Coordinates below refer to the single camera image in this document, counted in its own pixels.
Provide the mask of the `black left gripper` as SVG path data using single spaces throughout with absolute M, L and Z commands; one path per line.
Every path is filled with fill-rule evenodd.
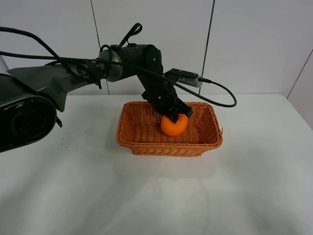
M 192 108 L 184 102 L 179 102 L 176 90 L 169 82 L 147 74 L 139 74 L 137 77 L 145 89 L 142 97 L 172 123 L 179 120 L 179 114 L 192 116 Z

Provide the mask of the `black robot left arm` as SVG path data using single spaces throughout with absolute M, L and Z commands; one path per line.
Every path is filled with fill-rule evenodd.
M 5 152 L 37 142 L 55 125 L 65 109 L 67 94 L 102 80 L 120 81 L 137 76 L 143 98 L 171 121 L 192 115 L 178 98 L 175 80 L 163 71 L 161 52 L 154 45 L 130 44 L 142 25 L 136 23 L 118 45 L 103 45 L 95 59 L 60 57 L 51 51 L 49 63 L 8 70 L 0 76 L 0 150 Z

